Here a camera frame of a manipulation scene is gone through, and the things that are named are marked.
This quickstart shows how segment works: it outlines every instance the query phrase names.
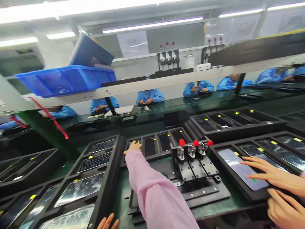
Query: blue crate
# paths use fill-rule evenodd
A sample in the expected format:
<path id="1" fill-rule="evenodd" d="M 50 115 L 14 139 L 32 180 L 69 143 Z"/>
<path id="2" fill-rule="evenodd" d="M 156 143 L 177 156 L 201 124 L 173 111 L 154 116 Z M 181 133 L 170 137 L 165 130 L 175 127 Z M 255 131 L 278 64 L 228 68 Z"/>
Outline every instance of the blue crate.
<path id="1" fill-rule="evenodd" d="M 16 77 L 43 98 L 90 91 L 117 80 L 113 70 L 81 65 L 16 74 Z"/>

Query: finger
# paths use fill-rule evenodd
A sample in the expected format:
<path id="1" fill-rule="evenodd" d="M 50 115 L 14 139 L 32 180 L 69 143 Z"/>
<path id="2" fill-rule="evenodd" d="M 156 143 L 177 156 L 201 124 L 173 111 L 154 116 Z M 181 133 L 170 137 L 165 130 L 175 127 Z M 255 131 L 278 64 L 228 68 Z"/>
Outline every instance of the finger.
<path id="1" fill-rule="evenodd" d="M 113 226 L 112 226 L 111 229 L 117 229 L 117 227 L 118 227 L 118 225 L 119 225 L 119 222 L 120 222 L 120 220 L 117 219 L 117 220 L 114 222 L 114 224 L 113 224 Z"/>
<path id="2" fill-rule="evenodd" d="M 106 223 L 105 223 L 103 229 L 108 229 L 109 228 L 113 218 L 114 218 L 114 213 L 111 213 L 110 216 L 108 217 L 108 219 L 106 220 Z"/>
<path id="3" fill-rule="evenodd" d="M 104 227 L 104 225 L 105 225 L 105 223 L 106 223 L 106 220 L 107 220 L 107 218 L 106 217 L 104 217 L 103 219 L 102 219 L 102 221 L 99 223 L 99 225 L 98 225 L 98 229 L 102 229 L 103 227 Z"/>
<path id="4" fill-rule="evenodd" d="M 288 203 L 290 203 L 299 213 L 301 213 L 302 215 L 305 215 L 305 208 L 301 204 L 299 204 L 294 198 L 284 194 L 283 192 L 281 192 L 279 190 L 277 190 L 277 193 L 281 197 L 283 197 L 284 200 L 286 200 Z"/>

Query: fluorescent light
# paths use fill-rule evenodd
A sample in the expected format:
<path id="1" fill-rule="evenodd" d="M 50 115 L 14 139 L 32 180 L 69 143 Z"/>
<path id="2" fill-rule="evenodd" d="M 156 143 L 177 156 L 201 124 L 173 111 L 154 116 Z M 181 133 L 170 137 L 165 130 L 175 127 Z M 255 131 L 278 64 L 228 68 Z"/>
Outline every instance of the fluorescent light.
<path id="1" fill-rule="evenodd" d="M 219 17 L 234 17 L 234 16 L 240 16 L 240 15 L 260 13 L 262 11 L 263 11 L 263 9 L 248 10 L 248 11 L 242 11 L 242 12 L 236 12 L 236 13 L 221 14 L 221 15 L 219 15 Z"/>
<path id="2" fill-rule="evenodd" d="M 203 17 L 196 17 L 196 18 L 183 19 L 183 20 L 178 20 L 178 21 L 168 21 L 168 22 L 160 22 L 160 23 L 154 23 L 154 24 L 138 25 L 138 26 L 121 28 L 121 29 L 103 30 L 103 33 L 114 33 L 114 32 L 122 32 L 122 31 L 129 31 L 129 30 L 135 30 L 135 29 L 145 29 L 145 28 L 157 27 L 157 26 L 162 26 L 162 25 L 170 25 L 170 24 L 177 24 L 177 23 L 191 22 L 191 21 L 200 21 L 202 19 L 203 19 Z"/>
<path id="3" fill-rule="evenodd" d="M 49 38 L 50 40 L 69 38 L 69 37 L 74 37 L 74 36 L 75 36 L 75 33 L 72 31 L 47 34 L 47 38 Z"/>
<path id="4" fill-rule="evenodd" d="M 0 41 L 0 47 L 23 45 L 23 44 L 30 44 L 35 42 L 38 42 L 38 39 L 36 37 L 20 38 L 14 40 Z"/>
<path id="5" fill-rule="evenodd" d="M 185 0 L 68 0 L 19 5 L 0 8 L 0 24 L 180 1 Z"/>
<path id="6" fill-rule="evenodd" d="M 267 10 L 268 11 L 282 10 L 282 9 L 288 9 L 288 8 L 294 8 L 294 7 L 300 7 L 300 6 L 305 6 L 305 2 L 296 3 L 296 4 L 289 4 L 289 5 L 282 5 L 282 6 L 274 6 L 274 7 L 268 8 Z"/>

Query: person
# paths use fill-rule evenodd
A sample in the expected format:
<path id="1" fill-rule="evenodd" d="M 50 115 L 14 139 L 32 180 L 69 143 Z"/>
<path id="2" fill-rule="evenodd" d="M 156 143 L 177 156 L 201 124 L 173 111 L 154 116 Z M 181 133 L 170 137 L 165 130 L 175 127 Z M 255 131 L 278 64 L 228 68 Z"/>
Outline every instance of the person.
<path id="1" fill-rule="evenodd" d="M 225 90 L 233 90 L 236 88 L 238 80 L 241 76 L 241 73 L 239 74 L 233 74 L 230 76 L 227 76 L 220 81 L 220 83 L 217 85 L 217 91 L 225 91 Z M 253 85 L 253 82 L 251 80 L 244 80 L 242 82 L 242 87 L 251 86 Z"/>
<path id="2" fill-rule="evenodd" d="M 258 168 L 265 174 L 251 174 L 250 179 L 266 180 L 270 184 L 285 189 L 294 195 L 305 197 L 305 174 L 296 176 L 280 170 L 258 157 L 243 157 L 241 164 Z M 274 188 L 268 189 L 271 198 L 268 200 L 268 216 L 281 229 L 300 229 L 305 225 L 305 208 L 293 197 Z"/>
<path id="3" fill-rule="evenodd" d="M 159 89 L 138 92 L 137 104 L 151 104 L 152 102 L 163 102 L 164 96 Z"/>
<path id="4" fill-rule="evenodd" d="M 293 76 L 288 74 L 286 67 L 275 67 L 263 71 L 257 78 L 255 84 L 278 83 L 283 80 L 292 81 Z"/>
<path id="5" fill-rule="evenodd" d="M 186 84 L 183 97 L 190 97 L 191 95 L 196 95 L 196 92 L 212 92 L 214 91 L 214 86 L 207 80 L 198 81 L 198 86 L 195 86 L 195 82 Z"/>
<path id="6" fill-rule="evenodd" d="M 120 107 L 117 99 L 114 96 L 110 96 L 109 98 L 110 98 L 110 101 L 111 101 L 114 108 L 119 108 Z M 107 102 L 104 98 L 94 99 L 94 100 L 91 101 L 90 113 L 97 112 L 97 111 L 102 110 L 104 108 L 107 111 L 110 110 L 108 105 L 107 105 Z"/>

